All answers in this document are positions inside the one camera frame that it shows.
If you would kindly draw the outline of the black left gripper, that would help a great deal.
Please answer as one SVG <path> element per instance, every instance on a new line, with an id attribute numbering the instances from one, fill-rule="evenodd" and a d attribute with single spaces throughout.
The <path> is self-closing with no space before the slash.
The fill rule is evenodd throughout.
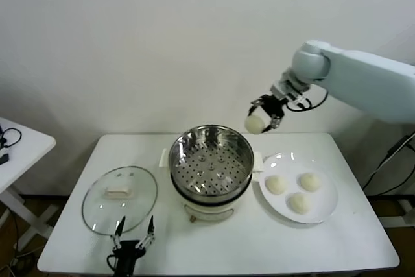
<path id="1" fill-rule="evenodd" d="M 145 255 L 145 250 L 154 242 L 154 216 L 152 215 L 148 224 L 147 234 L 142 240 L 121 241 L 121 235 L 125 225 L 124 216 L 118 223 L 115 233 L 111 235 L 113 241 L 113 254 L 116 258 L 114 276 L 131 277 L 134 275 L 136 261 Z"/>

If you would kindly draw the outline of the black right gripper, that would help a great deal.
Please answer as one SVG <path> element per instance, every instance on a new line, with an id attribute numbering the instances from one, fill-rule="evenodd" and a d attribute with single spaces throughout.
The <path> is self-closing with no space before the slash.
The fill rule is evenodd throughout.
<path id="1" fill-rule="evenodd" d="M 262 130 L 262 133 L 275 130 L 280 126 L 281 119 L 284 117 L 284 106 L 287 104 L 286 99 L 277 99 L 273 95 L 262 95 L 251 102 L 251 107 L 248 111 L 248 116 L 251 116 L 259 107 L 267 113 L 271 118 L 269 124 Z"/>

